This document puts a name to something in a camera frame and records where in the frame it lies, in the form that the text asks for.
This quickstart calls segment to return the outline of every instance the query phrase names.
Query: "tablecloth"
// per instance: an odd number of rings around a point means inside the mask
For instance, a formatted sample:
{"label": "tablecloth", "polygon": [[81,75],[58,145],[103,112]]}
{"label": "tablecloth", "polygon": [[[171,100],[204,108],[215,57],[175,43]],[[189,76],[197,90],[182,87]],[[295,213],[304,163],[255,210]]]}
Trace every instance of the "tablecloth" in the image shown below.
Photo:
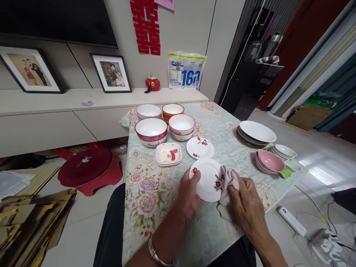
{"label": "tablecloth", "polygon": [[[282,179],[279,175],[260,172],[255,164],[256,149],[243,145],[236,136],[236,128],[240,124],[237,118],[214,102],[182,105],[185,114],[196,121],[193,137],[203,137],[213,144],[215,155],[212,159],[254,180],[265,211],[274,206],[304,173],[294,172],[291,178]],[[134,129],[136,122],[135,109],[120,121],[121,125],[129,127],[123,265],[148,240],[170,211],[177,197],[179,181],[195,161],[185,149],[187,142],[176,141],[168,134],[166,142],[180,144],[183,160],[171,167],[158,166],[155,148],[144,146],[137,137]],[[216,207],[216,202],[201,201],[175,266],[206,266],[242,236],[238,226],[221,219]]]}

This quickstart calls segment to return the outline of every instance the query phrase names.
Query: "red stool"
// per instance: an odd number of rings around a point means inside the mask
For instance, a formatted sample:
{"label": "red stool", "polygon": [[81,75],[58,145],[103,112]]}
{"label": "red stool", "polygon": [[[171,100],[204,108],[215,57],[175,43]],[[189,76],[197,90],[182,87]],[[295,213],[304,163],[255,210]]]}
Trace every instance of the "red stool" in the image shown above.
{"label": "red stool", "polygon": [[61,185],[75,187],[85,196],[104,185],[116,185],[122,179],[120,160],[109,149],[83,151],[70,158],[58,173]]}

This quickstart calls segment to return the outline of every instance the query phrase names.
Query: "silver bangle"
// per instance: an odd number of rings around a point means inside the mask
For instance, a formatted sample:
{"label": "silver bangle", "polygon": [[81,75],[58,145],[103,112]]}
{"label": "silver bangle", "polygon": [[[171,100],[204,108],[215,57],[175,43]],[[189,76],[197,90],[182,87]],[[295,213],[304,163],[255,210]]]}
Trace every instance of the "silver bangle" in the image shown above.
{"label": "silver bangle", "polygon": [[152,245],[152,236],[153,235],[151,235],[151,237],[148,240],[148,250],[149,250],[149,253],[151,254],[152,259],[154,259],[155,261],[157,261],[159,264],[161,264],[163,266],[173,266],[174,261],[172,261],[170,264],[166,264],[163,261],[161,261],[161,259],[157,256],[157,253]]}

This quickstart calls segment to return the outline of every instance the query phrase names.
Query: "television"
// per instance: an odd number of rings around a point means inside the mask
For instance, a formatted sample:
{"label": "television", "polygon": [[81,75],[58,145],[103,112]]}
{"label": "television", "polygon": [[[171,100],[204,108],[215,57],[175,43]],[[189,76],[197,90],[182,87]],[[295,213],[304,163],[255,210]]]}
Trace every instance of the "television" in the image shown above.
{"label": "television", "polygon": [[104,0],[4,0],[0,34],[117,47]]}

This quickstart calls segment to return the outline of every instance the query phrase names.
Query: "floor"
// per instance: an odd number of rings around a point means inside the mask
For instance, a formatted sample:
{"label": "floor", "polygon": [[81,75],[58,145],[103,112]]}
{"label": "floor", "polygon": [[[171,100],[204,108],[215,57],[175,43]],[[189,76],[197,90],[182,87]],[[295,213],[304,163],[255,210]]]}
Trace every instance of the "floor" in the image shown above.
{"label": "floor", "polygon": [[[298,153],[298,161],[309,172],[301,177],[296,185],[312,197],[324,214],[327,213],[327,204],[332,202],[331,193],[356,186],[356,145],[329,133],[312,131],[311,135],[294,129],[279,123],[278,120],[258,109],[251,114],[249,120],[270,127],[277,135],[276,144],[287,145]],[[122,156],[121,160],[124,163],[125,156]],[[43,167],[61,166],[63,163],[62,159],[54,159]],[[103,187],[92,197],[85,197],[78,192],[59,244],[47,252],[43,267],[92,266],[106,205],[117,186],[119,184]],[[55,176],[40,191],[40,194],[47,195],[62,189],[65,187],[60,185]],[[308,236],[325,227],[317,208],[296,187],[287,193],[279,205],[286,207],[299,220],[307,229]],[[329,215],[341,242],[356,249],[354,242],[356,215],[336,203],[330,205]],[[311,256],[306,238],[297,236],[275,209],[266,214],[266,220],[272,236],[279,243],[290,267],[325,266]],[[349,266],[356,266],[355,252],[344,248],[342,255]],[[258,257],[257,266],[262,266]]]}

